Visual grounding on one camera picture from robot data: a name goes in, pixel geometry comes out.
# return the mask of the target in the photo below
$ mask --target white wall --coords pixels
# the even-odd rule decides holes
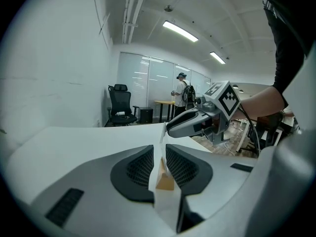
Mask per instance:
[[[214,80],[229,80],[272,85],[276,73],[274,52],[241,53],[225,60],[225,65],[213,66]]]
[[[212,71],[210,68],[204,67],[200,63],[189,60],[184,56],[180,56],[174,53],[167,52],[163,49],[156,48],[153,46],[143,45],[139,43],[131,44],[115,44],[112,51],[112,62],[111,62],[111,81],[113,84],[119,83],[118,81],[118,66],[119,66],[119,54],[120,52],[142,54],[148,56],[154,56],[157,58],[164,59],[169,62],[180,64],[186,68],[190,68],[208,78],[212,79]]]
[[[0,128],[7,132],[0,134],[2,157],[48,126],[107,121],[112,47],[106,29],[105,37],[99,35],[94,0],[24,4],[1,44]]]

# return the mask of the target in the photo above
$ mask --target ceiling pipe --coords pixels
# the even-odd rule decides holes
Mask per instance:
[[[137,18],[138,18],[138,15],[139,15],[139,11],[140,11],[140,8],[141,8],[142,5],[143,5],[143,2],[144,2],[144,0],[138,0],[138,2],[137,2],[136,9],[135,9],[135,12],[134,12],[133,21],[132,21],[132,24],[133,24],[133,25],[135,25],[136,22],[137,22]],[[132,37],[133,37],[134,29],[135,29],[135,26],[132,26],[132,28],[131,28],[131,30],[130,30],[130,33],[129,33],[128,44],[130,44],[130,43],[132,42]]]
[[[128,3],[128,8],[127,8],[127,17],[126,17],[126,23],[130,23],[130,16],[132,14],[132,9],[134,5],[135,0],[129,0]],[[125,44],[127,41],[127,32],[128,32],[128,26],[125,26],[125,32],[124,32],[124,41],[123,43]]]
[[[124,43],[124,34],[125,34],[125,23],[127,17],[127,8],[128,8],[129,0],[125,2],[125,11],[124,11],[124,18],[123,18],[123,33],[122,33],[122,43]]]

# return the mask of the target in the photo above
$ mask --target robotic hand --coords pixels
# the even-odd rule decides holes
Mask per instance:
[[[180,138],[203,134],[213,145],[224,142],[229,120],[240,99],[229,81],[220,81],[197,97],[195,108],[187,110],[167,124],[169,136]]]

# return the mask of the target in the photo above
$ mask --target cable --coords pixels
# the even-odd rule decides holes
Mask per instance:
[[[233,128],[240,130],[239,128],[235,127],[234,124],[230,124]]]
[[[259,144],[259,137],[258,137],[258,133],[257,133],[257,130],[256,128],[254,127],[250,117],[248,116],[247,112],[244,110],[244,108],[242,107],[242,105],[240,104],[240,107],[238,107],[238,110],[240,110],[245,116],[246,118],[248,119],[248,122],[250,123],[250,128],[254,131],[254,133],[256,134],[256,137],[255,137],[255,146],[256,146],[256,149],[257,149],[257,153],[258,155],[260,154],[260,144]]]
[[[225,143],[224,143],[224,147],[226,148],[226,150],[228,151],[228,152],[230,152],[233,156],[235,156],[235,154],[232,152],[232,151],[230,151],[228,148],[229,148],[229,145],[228,144],[233,144],[234,143],[234,141],[233,140],[229,140],[229,141],[226,141]]]

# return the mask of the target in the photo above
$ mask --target person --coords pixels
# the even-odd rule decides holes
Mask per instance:
[[[182,95],[183,95],[183,91],[184,89],[187,87],[187,85],[190,85],[190,82],[188,80],[186,80],[187,75],[184,73],[180,73],[177,76],[177,79],[179,79],[178,85],[177,85],[177,89],[175,92],[172,93],[172,96],[176,97],[176,101],[175,101],[175,112],[174,112],[174,116],[178,116],[179,114],[183,113],[186,110],[186,102],[183,101],[182,99]]]
[[[250,118],[268,116],[288,106],[282,96],[308,56],[315,40],[314,0],[263,0],[276,44],[276,76],[272,86],[241,102]],[[237,110],[232,119],[244,119]]]

